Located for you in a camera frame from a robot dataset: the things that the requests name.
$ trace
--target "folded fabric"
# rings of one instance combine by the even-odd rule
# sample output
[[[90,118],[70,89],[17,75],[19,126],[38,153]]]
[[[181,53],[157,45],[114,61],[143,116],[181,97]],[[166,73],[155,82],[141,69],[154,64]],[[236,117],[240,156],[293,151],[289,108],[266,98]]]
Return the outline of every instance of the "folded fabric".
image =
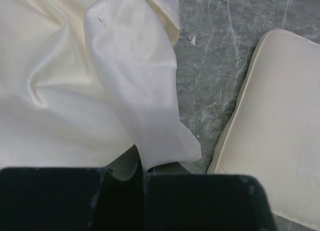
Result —
[[[260,40],[208,169],[256,177],[276,215],[317,230],[319,57],[319,44],[288,31],[276,29]]]
[[[100,8],[102,0],[0,0],[0,168],[101,167],[112,162],[136,142],[141,150],[152,146],[153,150],[160,153],[160,158],[153,152],[152,157],[147,158],[150,161],[143,162],[145,169],[166,161],[192,161],[199,156],[199,143],[188,130],[181,133],[187,133],[190,143],[183,142],[183,134],[168,138],[171,130],[168,131],[167,128],[171,126],[163,125],[163,120],[159,119],[162,111],[165,111],[167,115],[163,116],[171,119],[171,122],[174,120],[172,125],[176,127],[176,131],[181,126],[179,119],[177,120],[179,113],[174,101],[177,99],[175,89],[170,86],[170,90],[167,90],[168,83],[173,85],[175,82],[173,74],[176,64],[172,67],[175,54],[171,43],[174,44],[177,40],[177,33],[172,31],[175,30],[173,26],[179,27],[176,22],[177,4],[173,0],[152,0],[153,9],[162,10],[166,5],[171,7],[167,9],[169,11],[159,11],[162,14],[162,18],[159,18],[146,5],[145,0],[128,1],[130,0],[118,2],[120,9],[120,6],[105,3],[105,10],[109,13],[105,12],[103,19],[113,20],[116,25],[109,26],[109,33],[105,33],[109,36],[100,37],[101,42],[97,42],[96,36],[89,34],[90,30],[98,30],[86,27],[89,53],[85,44],[83,19],[87,9],[92,4],[90,10]],[[133,28],[130,12],[132,6],[138,8],[138,3],[146,5],[148,9],[143,9],[146,13],[139,20],[135,19],[135,22],[143,25],[135,25]],[[128,18],[123,19],[119,14],[126,11],[130,11],[127,13]],[[96,18],[95,21],[105,27],[108,23],[103,19]],[[89,15],[86,15],[86,20],[93,23]],[[167,24],[170,28],[164,28],[162,24]],[[129,40],[123,36],[119,42],[119,35],[110,35],[127,35],[127,31],[121,29],[130,26],[132,37],[143,37],[146,32],[158,33],[160,36],[148,38],[148,44],[154,45],[158,41],[165,44],[162,51],[167,55],[153,56],[159,62],[155,65],[159,72],[150,69],[147,87],[154,89],[151,88],[149,93],[149,89],[141,86],[144,85],[140,79],[141,73],[125,72],[124,67],[134,57],[149,55],[150,49],[143,45],[135,46],[134,38]],[[126,52],[118,56],[117,60],[113,56],[102,57],[110,49]],[[102,62],[100,59],[106,62],[103,70],[97,65]],[[114,79],[106,82],[107,75]],[[127,83],[117,85],[123,76],[132,79],[126,79]],[[134,88],[130,93],[126,89],[120,90],[125,87]],[[168,96],[158,95],[156,92],[167,93]],[[171,100],[162,100],[169,96]],[[128,108],[128,116],[124,116],[124,111],[118,108],[123,100],[130,101],[130,108],[140,107],[141,102],[148,103],[143,108],[149,110]],[[138,111],[141,115],[144,115],[143,111],[148,113],[146,119],[138,120],[139,125],[147,124],[152,129],[133,130],[128,127],[128,120],[137,123],[137,120],[133,120],[136,117],[132,113]],[[169,149],[163,150],[175,147],[180,148],[177,151],[183,157],[177,155],[175,149],[171,149],[172,153]],[[164,161],[163,156],[166,155],[169,158]]]

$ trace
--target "white fabric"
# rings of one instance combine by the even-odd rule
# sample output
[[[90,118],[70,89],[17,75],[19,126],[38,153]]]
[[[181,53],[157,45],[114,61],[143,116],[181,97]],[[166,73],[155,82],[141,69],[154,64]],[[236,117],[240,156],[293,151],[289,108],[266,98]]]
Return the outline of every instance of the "white fabric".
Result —
[[[261,39],[208,173],[256,177],[275,214],[320,230],[319,44]]]
[[[89,54],[83,19],[96,1],[86,16],[93,27],[86,27]],[[105,166],[134,142],[145,169],[199,156],[199,143],[180,129],[174,35],[168,37],[144,0],[108,0],[107,28],[90,17],[92,10],[103,11],[103,1],[0,0],[0,169]],[[175,26],[176,8],[162,12]],[[134,21],[142,25],[132,22],[138,10]],[[145,36],[147,45],[139,39]],[[149,55],[153,46],[157,52]],[[132,73],[138,62],[145,79],[139,70]]]

